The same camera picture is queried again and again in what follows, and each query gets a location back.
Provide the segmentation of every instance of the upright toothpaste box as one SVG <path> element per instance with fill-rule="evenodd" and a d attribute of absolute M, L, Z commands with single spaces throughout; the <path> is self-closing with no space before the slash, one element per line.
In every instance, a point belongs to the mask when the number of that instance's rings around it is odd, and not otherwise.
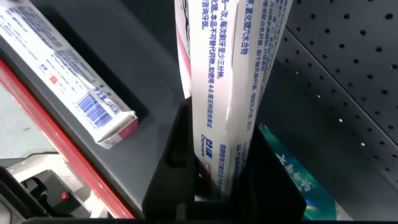
<path fill-rule="evenodd" d="M 245 166 L 291 4 L 175 0 L 180 71 L 185 96 L 192 94 L 195 154 L 202 177 L 220 200 L 231 193 Z"/>
<path fill-rule="evenodd" d="M 0 35 L 72 112 L 95 142 L 110 149 L 137 116 L 28 0 L 0 0 Z"/>

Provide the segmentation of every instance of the black product holder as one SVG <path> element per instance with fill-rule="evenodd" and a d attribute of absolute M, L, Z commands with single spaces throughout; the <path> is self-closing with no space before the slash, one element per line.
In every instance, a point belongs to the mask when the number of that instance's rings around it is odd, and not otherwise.
<path fill-rule="evenodd" d="M 241 220 L 299 222 L 306 203 L 258 127 L 254 128 L 246 167 L 231 200 L 196 202 L 203 194 L 195 159 L 192 101 L 181 105 L 165 151 L 149 184 L 142 211 L 150 220 Z"/>

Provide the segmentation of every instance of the barcode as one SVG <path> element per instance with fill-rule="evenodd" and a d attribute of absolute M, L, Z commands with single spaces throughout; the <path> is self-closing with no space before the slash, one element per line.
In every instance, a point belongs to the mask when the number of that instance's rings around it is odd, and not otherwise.
<path fill-rule="evenodd" d="M 100 128 L 110 122 L 112 117 L 106 112 L 106 110 L 98 103 L 98 101 L 89 93 L 83 97 L 78 106 L 83 110 L 87 117 L 94 122 L 94 124 Z"/>

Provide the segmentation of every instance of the gray shelf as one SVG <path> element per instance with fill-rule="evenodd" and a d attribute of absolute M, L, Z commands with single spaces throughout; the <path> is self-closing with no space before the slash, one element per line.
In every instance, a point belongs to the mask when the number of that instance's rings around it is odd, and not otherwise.
<path fill-rule="evenodd" d="M 142 199 L 183 101 L 174 10 L 170 7 L 174 1 L 164 1 L 162 10 L 156 12 L 147 10 L 150 1 L 134 1 L 136 5 L 129 1 L 95 0 L 33 2 L 137 111 L 141 121 L 138 129 L 111 150 L 96 145 L 2 39 L 1 50 L 11 67 L 19 71 L 19 78 L 104 179 L 133 212 L 140 213 Z M 358 140 L 347 134 L 345 124 L 325 113 L 316 100 L 316 95 L 296 84 L 290 69 L 285 70 L 277 62 L 257 121 L 270 128 L 350 216 L 361 220 L 398 219 L 397 190 L 365 156 Z"/>

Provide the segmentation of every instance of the red logo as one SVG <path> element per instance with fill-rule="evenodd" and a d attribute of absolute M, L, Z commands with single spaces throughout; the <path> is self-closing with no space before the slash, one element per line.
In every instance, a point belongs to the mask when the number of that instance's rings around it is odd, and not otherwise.
<path fill-rule="evenodd" d="M 58 82 L 58 80 L 57 80 L 57 78 L 55 78 L 55 76 L 51 76 L 50 80 L 54 84 L 56 84 Z"/>

